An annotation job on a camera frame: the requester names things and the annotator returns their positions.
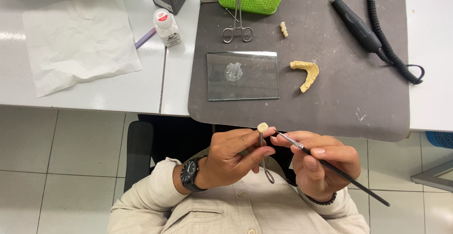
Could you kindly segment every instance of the bottle label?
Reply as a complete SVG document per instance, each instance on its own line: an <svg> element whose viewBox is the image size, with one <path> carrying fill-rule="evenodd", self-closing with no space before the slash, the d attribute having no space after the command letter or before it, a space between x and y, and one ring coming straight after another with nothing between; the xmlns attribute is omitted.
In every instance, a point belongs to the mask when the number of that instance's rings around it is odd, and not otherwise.
<svg viewBox="0 0 453 234"><path fill-rule="evenodd" d="M168 13L166 11L161 11L156 14L156 19L163 22L168 18Z"/></svg>
<svg viewBox="0 0 453 234"><path fill-rule="evenodd" d="M167 35L166 38L162 38L162 41L164 42L165 46L172 46L180 43L181 38L179 36L179 33L173 33Z"/></svg>

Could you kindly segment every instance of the bottle cap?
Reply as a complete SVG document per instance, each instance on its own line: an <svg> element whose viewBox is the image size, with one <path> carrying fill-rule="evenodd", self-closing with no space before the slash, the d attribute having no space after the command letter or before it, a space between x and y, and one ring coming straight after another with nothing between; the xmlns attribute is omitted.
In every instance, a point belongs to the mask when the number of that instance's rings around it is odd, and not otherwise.
<svg viewBox="0 0 453 234"><path fill-rule="evenodd" d="M156 23L159 28L168 28L173 24L173 18L164 8L156 10L153 17L154 23Z"/></svg>

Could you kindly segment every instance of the porcelain powder bottle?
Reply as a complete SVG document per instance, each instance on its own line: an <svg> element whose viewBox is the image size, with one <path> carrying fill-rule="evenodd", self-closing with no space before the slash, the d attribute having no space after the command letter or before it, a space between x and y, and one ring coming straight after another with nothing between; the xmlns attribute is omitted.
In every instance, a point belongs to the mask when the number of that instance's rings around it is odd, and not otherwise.
<svg viewBox="0 0 453 234"><path fill-rule="evenodd" d="M173 14L161 8L154 12L153 18L156 32L164 46L168 47L181 42L181 34Z"/></svg>

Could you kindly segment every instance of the chair armrest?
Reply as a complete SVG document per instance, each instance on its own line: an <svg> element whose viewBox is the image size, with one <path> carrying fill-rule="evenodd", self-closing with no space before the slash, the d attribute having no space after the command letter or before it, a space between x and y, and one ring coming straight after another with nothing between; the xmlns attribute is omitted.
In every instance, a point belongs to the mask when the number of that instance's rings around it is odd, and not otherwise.
<svg viewBox="0 0 453 234"><path fill-rule="evenodd" d="M127 132L127 164L124 192L133 184L150 175L153 126L149 122L134 121Z"/></svg>

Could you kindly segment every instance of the blue plastic basket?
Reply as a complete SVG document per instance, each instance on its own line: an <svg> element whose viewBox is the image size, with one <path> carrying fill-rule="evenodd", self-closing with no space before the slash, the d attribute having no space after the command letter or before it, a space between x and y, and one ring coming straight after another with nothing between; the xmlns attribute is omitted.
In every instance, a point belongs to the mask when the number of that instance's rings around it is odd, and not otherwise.
<svg viewBox="0 0 453 234"><path fill-rule="evenodd" d="M426 137L434 146L453 149L453 133L451 132L426 132Z"/></svg>

